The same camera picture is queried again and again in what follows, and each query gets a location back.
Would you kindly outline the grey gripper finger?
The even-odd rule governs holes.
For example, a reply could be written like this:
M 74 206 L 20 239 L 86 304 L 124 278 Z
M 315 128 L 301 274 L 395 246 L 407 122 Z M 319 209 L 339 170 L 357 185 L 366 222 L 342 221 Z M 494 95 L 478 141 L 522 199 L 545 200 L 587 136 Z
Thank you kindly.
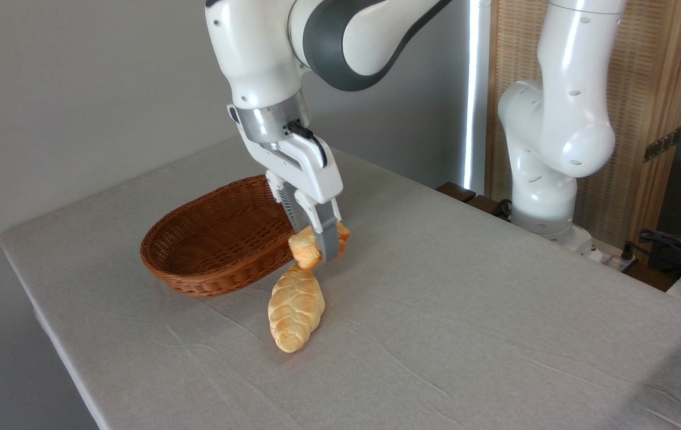
M 294 191 L 294 228 L 296 232 L 310 226 L 316 245 L 325 262 L 334 259 L 340 253 L 340 238 L 337 222 L 342 218 L 338 211 L 337 199 L 331 198 L 325 203 L 318 203 L 302 191 Z
M 281 204 L 295 232 L 305 228 L 313 229 L 312 214 L 314 199 L 297 189 L 271 170 L 266 171 L 266 179 L 275 201 Z

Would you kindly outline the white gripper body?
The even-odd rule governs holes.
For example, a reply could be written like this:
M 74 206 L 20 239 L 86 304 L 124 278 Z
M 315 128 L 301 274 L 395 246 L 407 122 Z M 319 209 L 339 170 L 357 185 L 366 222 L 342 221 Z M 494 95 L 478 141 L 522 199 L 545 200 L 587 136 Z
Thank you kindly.
M 238 131 L 256 162 L 318 203 L 325 203 L 342 193 L 343 182 L 337 163 L 324 140 L 305 139 L 293 133 L 277 141 L 279 149 L 276 151 L 270 144 L 261 145 L 248 139 L 243 128 Z

